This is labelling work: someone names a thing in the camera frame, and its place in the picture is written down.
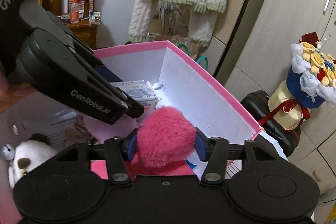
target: teal bag handle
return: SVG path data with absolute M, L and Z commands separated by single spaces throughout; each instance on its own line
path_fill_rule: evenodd
M 200 63 L 202 62 L 202 60 L 205 61 L 205 65 L 203 67 L 203 69 L 205 69 L 206 71 L 208 71 L 208 58 L 204 55 L 202 55 L 197 61 L 196 63 L 200 65 Z
M 184 49 L 185 53 L 189 56 L 189 50 L 186 45 L 180 43 L 180 44 L 177 44 L 177 47 L 180 49 Z

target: red ribbon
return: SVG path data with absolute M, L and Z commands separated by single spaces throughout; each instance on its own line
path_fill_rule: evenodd
M 275 114 L 277 114 L 280 110 L 282 110 L 285 113 L 289 113 L 296 105 L 299 105 L 302 112 L 302 118 L 298 124 L 300 126 L 305 120 L 308 120 L 310 118 L 310 113 L 308 109 L 306 109 L 304 106 L 302 106 L 297 100 L 295 99 L 288 99 L 284 102 L 282 102 L 280 105 L 278 105 L 270 114 L 268 114 L 266 117 L 263 117 L 261 120 L 258 121 L 258 124 L 260 126 L 263 126 L 268 120 L 272 119 Z

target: pink plush ball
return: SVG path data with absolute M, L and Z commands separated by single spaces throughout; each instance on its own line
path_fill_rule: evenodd
M 196 129 L 174 107 L 161 107 L 142 122 L 137 154 L 146 167 L 162 167 L 185 160 L 193 151 Z

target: wooden nightstand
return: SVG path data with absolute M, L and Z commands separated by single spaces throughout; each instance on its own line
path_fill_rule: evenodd
M 81 20 L 76 24 L 67 25 L 80 39 L 83 40 L 91 49 L 97 49 L 97 27 L 100 25 L 99 20 L 89 23 L 89 19 Z

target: panda plush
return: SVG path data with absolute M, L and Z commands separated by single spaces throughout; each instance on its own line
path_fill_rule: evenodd
M 13 189 L 20 178 L 55 156 L 57 151 L 50 146 L 47 136 L 37 133 L 15 149 L 10 144 L 3 145 L 1 154 L 9 161 L 8 178 Z

